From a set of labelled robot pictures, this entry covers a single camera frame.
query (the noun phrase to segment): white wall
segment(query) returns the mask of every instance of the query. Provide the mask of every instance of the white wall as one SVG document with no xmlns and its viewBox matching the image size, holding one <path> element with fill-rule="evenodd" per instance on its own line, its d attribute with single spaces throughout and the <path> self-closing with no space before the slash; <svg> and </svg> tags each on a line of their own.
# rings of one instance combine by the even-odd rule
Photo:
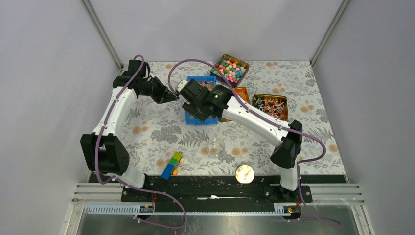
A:
<svg viewBox="0 0 415 235">
<path fill-rule="evenodd" d="M 123 62 L 309 60 L 342 0 L 92 0 Z"/>
<path fill-rule="evenodd" d="M 315 75 L 377 235 L 414 234 L 415 1 L 353 0 Z"/>
<path fill-rule="evenodd" d="M 0 234 L 56 235 L 117 69 L 78 0 L 0 7 Z"/>
</svg>

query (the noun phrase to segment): container of colorful balls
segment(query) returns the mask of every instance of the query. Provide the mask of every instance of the container of colorful balls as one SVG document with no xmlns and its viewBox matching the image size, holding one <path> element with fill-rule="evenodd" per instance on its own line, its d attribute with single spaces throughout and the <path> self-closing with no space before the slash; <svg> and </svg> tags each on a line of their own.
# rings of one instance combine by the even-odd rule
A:
<svg viewBox="0 0 415 235">
<path fill-rule="evenodd" d="M 215 67 L 217 67 L 219 71 L 225 75 L 225 78 L 229 81 L 232 87 L 237 87 L 248 73 L 249 64 L 230 55 L 223 55 L 215 64 Z M 223 78 L 215 69 L 212 69 L 210 74 L 216 75 L 218 81 L 225 83 Z"/>
</svg>

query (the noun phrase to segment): flower pattern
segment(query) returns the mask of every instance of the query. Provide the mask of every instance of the flower pattern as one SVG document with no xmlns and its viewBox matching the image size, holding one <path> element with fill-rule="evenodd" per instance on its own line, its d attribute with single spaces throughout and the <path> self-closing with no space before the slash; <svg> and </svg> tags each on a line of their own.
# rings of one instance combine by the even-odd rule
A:
<svg viewBox="0 0 415 235">
<path fill-rule="evenodd" d="M 344 174 L 345 169 L 323 106 L 314 73 L 308 61 L 255 61 L 240 86 L 247 88 L 250 99 L 255 93 L 287 97 L 289 121 L 298 120 L 304 132 L 317 136 L 327 146 L 324 158 L 301 164 L 301 174 Z M 150 62 L 153 75 L 167 84 L 167 75 L 175 62 Z M 180 65 L 172 80 L 187 76 L 209 75 L 210 68 L 197 62 Z M 269 157 L 274 147 L 248 128 L 230 121 L 217 125 L 186 125 L 183 100 L 156 104 L 139 97 L 132 106 L 120 139 L 130 154 L 130 162 L 147 174 L 160 175 L 172 153 L 183 152 L 185 161 L 179 175 L 233 175 L 240 165 L 250 165 L 256 175 L 279 174 Z M 226 153 L 218 159 L 208 156 L 206 144 L 211 138 L 225 142 Z M 303 138 L 301 159 L 315 158 L 322 148 Z"/>
</svg>

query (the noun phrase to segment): clear plastic cup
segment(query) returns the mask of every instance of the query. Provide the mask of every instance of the clear plastic cup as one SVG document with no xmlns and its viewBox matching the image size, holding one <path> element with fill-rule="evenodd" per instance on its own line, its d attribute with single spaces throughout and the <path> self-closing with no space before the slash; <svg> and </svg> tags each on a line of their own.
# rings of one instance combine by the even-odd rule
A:
<svg viewBox="0 0 415 235">
<path fill-rule="evenodd" d="M 207 143 L 209 157 L 218 159 L 225 153 L 225 142 L 219 138 L 213 138 Z"/>
</svg>

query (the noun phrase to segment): blue tray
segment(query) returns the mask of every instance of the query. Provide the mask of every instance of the blue tray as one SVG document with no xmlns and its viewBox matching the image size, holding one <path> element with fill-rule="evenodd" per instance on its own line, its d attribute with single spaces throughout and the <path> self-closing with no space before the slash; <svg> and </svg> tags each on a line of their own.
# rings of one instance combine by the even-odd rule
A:
<svg viewBox="0 0 415 235">
<path fill-rule="evenodd" d="M 187 80 L 190 81 L 194 79 L 196 82 L 213 82 L 216 86 L 216 76 L 189 76 Z M 185 113 L 186 116 L 186 124 L 187 125 L 215 125 L 218 124 L 218 117 L 215 118 L 206 118 L 205 122 L 200 122 L 197 119 L 190 119 L 190 114 L 188 112 Z"/>
</svg>

